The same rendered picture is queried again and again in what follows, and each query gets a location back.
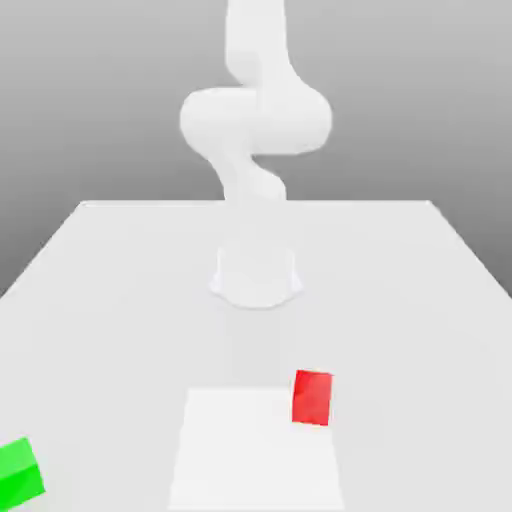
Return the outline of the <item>small red cube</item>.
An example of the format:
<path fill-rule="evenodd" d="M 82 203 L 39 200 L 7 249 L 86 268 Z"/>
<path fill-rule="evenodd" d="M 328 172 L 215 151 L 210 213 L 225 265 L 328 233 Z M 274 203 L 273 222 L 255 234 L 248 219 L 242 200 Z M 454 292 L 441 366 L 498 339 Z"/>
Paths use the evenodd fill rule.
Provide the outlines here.
<path fill-rule="evenodd" d="M 297 370 L 292 396 L 292 421 L 327 427 L 332 384 L 331 373 Z"/>

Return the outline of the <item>small green cube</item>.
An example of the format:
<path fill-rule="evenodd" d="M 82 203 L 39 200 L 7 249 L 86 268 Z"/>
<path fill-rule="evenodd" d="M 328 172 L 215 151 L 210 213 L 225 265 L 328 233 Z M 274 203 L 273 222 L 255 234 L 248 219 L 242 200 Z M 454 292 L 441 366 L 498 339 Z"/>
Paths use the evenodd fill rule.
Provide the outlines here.
<path fill-rule="evenodd" d="M 27 437 L 0 446 L 0 512 L 9 512 L 46 492 Z"/>

